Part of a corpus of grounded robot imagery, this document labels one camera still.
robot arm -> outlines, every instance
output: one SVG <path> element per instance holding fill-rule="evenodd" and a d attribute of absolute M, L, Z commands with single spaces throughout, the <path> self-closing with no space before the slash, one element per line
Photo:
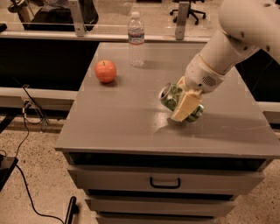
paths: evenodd
<path fill-rule="evenodd" d="M 279 8 L 273 0 L 224 0 L 220 29 L 192 59 L 184 80 L 178 83 L 186 100 L 181 97 L 171 119 L 185 120 L 200 105 L 201 94 L 214 91 L 233 66 L 260 48 L 280 63 Z"/>

bottle cap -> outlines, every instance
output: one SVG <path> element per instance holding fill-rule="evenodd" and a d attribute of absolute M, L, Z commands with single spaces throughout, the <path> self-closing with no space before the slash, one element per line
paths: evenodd
<path fill-rule="evenodd" d="M 139 18 L 139 16 L 140 16 L 139 11 L 132 11 L 132 13 L 131 13 L 132 18 Z"/>

cable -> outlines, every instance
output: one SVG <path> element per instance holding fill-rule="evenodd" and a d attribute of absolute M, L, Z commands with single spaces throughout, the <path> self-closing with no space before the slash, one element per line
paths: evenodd
<path fill-rule="evenodd" d="M 239 73 L 241 74 L 241 77 L 244 79 L 244 82 L 247 84 L 246 76 L 244 75 L 244 68 L 243 68 L 242 62 L 239 63 L 239 66 L 240 66 Z"/>
<path fill-rule="evenodd" d="M 62 224 L 65 224 L 63 220 L 61 220 L 60 218 L 56 217 L 56 216 L 52 216 L 52 215 L 48 215 L 48 214 L 42 214 L 42 213 L 39 213 L 37 212 L 35 206 L 34 206 L 34 203 L 33 203 L 33 200 L 32 200 L 32 196 L 30 194 L 30 191 L 28 189 L 28 185 L 27 185 L 27 182 L 26 182 L 26 179 L 25 179 L 25 175 L 23 173 L 23 171 L 19 168 L 18 165 L 16 165 L 16 167 L 19 169 L 23 179 L 24 179 L 24 185 L 25 185 L 25 188 L 26 188 L 26 191 L 27 191 L 27 194 L 28 194 L 28 197 L 30 199 L 30 202 L 31 202 L 31 206 L 32 206 L 32 209 L 34 210 L 34 212 L 39 215 L 39 216 L 43 216 L 43 217 L 47 217 L 47 218 L 52 218 L 52 219 L 56 219 L 58 221 L 60 221 Z"/>
<path fill-rule="evenodd" d="M 29 136 L 29 129 L 27 128 L 26 126 L 26 122 L 25 122 L 25 114 L 23 114 L 23 118 L 24 118 L 24 127 L 26 128 L 27 130 L 27 135 L 25 136 L 24 140 L 19 144 L 19 146 L 17 147 L 17 154 L 16 154 L 16 157 L 18 156 L 18 152 L 19 152 L 19 149 L 21 147 L 21 145 L 25 142 L 26 138 Z"/>
<path fill-rule="evenodd" d="M 259 75 L 259 77 L 257 78 L 256 82 L 255 82 L 255 85 L 252 87 L 252 90 L 251 90 L 251 93 L 254 92 L 254 90 L 256 89 L 257 87 L 257 84 L 259 83 L 260 79 L 263 77 L 263 74 L 265 72 L 265 70 L 270 66 L 270 64 L 273 62 L 274 60 L 272 59 L 269 64 L 262 70 L 261 74 Z"/>
<path fill-rule="evenodd" d="M 30 121 L 27 120 L 27 118 L 25 118 L 25 120 L 26 120 L 29 124 L 33 124 L 33 125 L 40 124 L 40 123 L 43 121 L 42 118 L 41 118 L 38 122 L 30 122 Z"/>
<path fill-rule="evenodd" d="M 5 156 L 7 157 L 8 154 L 5 150 L 0 150 L 0 151 L 3 151 L 5 153 Z"/>
<path fill-rule="evenodd" d="M 2 67 L 4 70 L 6 70 L 6 72 L 8 72 L 7 74 L 10 75 L 10 77 L 19 85 L 22 86 L 20 84 L 20 82 L 12 75 L 10 69 L 6 68 L 5 66 L 3 66 L 2 64 L 0 64 L 0 67 Z"/>
<path fill-rule="evenodd" d="M 26 92 L 26 94 L 28 95 L 28 97 L 34 102 L 34 104 L 35 104 L 39 109 L 42 109 L 42 108 L 34 101 L 34 99 L 30 96 L 30 94 L 27 92 L 25 86 L 23 86 L 23 90 Z"/>

desk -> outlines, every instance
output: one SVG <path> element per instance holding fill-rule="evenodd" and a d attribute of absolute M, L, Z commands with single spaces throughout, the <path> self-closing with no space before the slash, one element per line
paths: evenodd
<path fill-rule="evenodd" d="M 169 118 L 158 93 L 203 45 L 146 44 L 142 68 L 129 65 L 127 44 L 99 45 L 55 149 L 100 224 L 214 223 L 280 158 L 277 137 L 235 69 L 203 95 L 197 122 Z M 95 78 L 98 60 L 115 62 L 115 82 Z"/>

plastic bottle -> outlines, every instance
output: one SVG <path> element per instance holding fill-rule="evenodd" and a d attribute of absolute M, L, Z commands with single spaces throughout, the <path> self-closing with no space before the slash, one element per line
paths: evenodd
<path fill-rule="evenodd" d="M 128 34 L 129 63 L 133 67 L 141 67 L 144 64 L 144 23 L 138 11 L 131 13 Z"/>

